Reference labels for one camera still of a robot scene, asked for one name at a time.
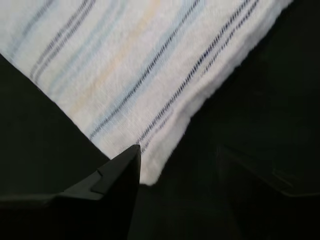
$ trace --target white striped towel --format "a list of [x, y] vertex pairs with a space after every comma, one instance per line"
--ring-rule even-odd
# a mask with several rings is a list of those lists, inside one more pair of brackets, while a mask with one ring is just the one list
[[291, 0], [1, 0], [0, 52], [154, 184], [190, 117]]

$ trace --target striped blanket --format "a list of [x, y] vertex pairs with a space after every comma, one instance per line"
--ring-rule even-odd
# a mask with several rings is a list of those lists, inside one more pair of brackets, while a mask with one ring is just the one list
[[291, 0], [0, 0], [0, 52], [154, 184], [191, 116]]

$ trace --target black plastic object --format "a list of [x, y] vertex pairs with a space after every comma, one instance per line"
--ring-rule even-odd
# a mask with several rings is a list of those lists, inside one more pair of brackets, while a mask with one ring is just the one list
[[126, 239], [139, 187], [140, 165], [140, 146], [133, 145], [63, 192], [1, 196], [1, 235]]

